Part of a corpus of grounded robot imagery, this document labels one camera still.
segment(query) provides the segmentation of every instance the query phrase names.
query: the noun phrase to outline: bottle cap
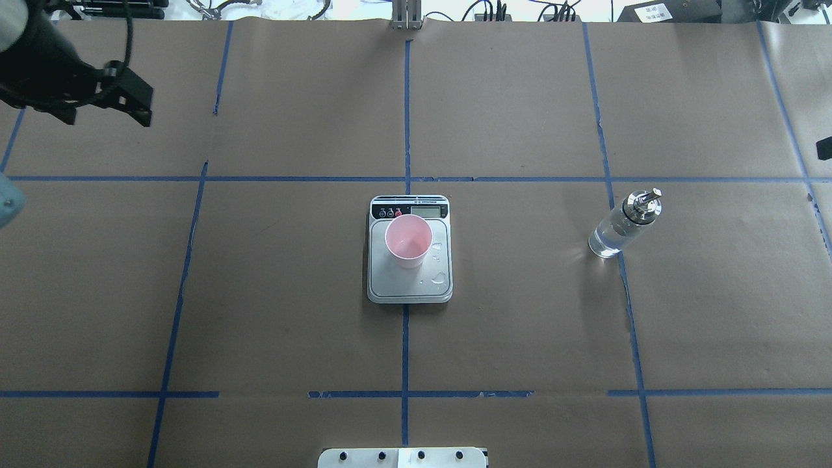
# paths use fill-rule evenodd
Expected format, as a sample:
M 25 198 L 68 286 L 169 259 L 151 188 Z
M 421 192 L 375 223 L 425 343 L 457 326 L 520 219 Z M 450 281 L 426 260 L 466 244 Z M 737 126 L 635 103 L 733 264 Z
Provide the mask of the bottle cap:
M 636 190 L 624 200 L 624 215 L 636 224 L 650 224 L 661 214 L 661 190 Z

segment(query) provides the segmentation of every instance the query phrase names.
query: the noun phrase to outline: metal bracket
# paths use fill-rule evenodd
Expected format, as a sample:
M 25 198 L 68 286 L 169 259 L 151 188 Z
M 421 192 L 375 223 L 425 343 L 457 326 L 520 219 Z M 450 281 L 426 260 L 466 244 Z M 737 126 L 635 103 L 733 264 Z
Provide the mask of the metal bracket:
M 422 0 L 393 0 L 392 29 L 422 29 Z

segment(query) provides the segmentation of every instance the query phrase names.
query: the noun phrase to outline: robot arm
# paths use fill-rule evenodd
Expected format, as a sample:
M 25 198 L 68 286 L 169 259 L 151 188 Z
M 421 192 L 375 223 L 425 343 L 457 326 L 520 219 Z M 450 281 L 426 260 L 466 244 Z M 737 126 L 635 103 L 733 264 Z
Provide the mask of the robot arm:
M 124 62 L 110 61 L 96 69 L 52 25 L 43 0 L 0 1 L 0 100 L 50 113 L 69 125 L 75 123 L 78 107 L 111 107 L 149 127 L 153 88 L 128 67 L 133 26 L 127 0 L 123 4 Z

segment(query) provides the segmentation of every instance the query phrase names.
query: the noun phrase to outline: water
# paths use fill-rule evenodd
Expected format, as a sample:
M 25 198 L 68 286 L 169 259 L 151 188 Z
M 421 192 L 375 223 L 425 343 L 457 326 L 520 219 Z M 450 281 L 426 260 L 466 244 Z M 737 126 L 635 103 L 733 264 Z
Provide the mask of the water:
M 602 222 L 589 236 L 589 248 L 600 257 L 613 257 L 635 239 L 637 232 L 633 229 L 638 227 L 626 219 L 623 222 Z

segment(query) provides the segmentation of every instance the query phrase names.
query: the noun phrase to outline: clear glass bottle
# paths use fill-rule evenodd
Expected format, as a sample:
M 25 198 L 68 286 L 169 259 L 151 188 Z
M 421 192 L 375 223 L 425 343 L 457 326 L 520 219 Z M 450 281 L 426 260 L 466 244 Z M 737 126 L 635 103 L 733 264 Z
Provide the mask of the clear glass bottle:
M 635 241 L 661 214 L 661 190 L 638 190 L 612 209 L 589 236 L 589 248 L 610 258 Z

